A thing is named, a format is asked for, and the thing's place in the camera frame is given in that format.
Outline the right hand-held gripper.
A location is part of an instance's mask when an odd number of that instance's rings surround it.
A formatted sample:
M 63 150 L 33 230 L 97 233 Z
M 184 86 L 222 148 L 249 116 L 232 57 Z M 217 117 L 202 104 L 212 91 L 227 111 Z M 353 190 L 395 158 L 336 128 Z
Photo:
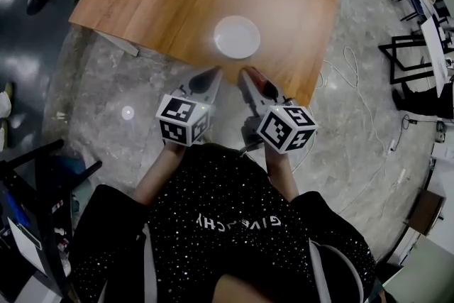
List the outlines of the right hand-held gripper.
M 309 110 L 286 100 L 282 90 L 255 67 L 240 71 L 240 90 L 253 115 L 242 126 L 247 146 L 265 143 L 279 154 L 302 149 L 318 128 Z

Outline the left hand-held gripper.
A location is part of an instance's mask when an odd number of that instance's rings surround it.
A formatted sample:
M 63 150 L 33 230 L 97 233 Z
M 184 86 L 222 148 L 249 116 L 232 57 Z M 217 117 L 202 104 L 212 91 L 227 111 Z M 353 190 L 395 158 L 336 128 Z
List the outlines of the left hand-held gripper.
M 155 117 L 163 140 L 183 146 L 199 142 L 211 127 L 222 78 L 220 67 L 197 69 L 187 74 L 171 94 L 162 97 Z

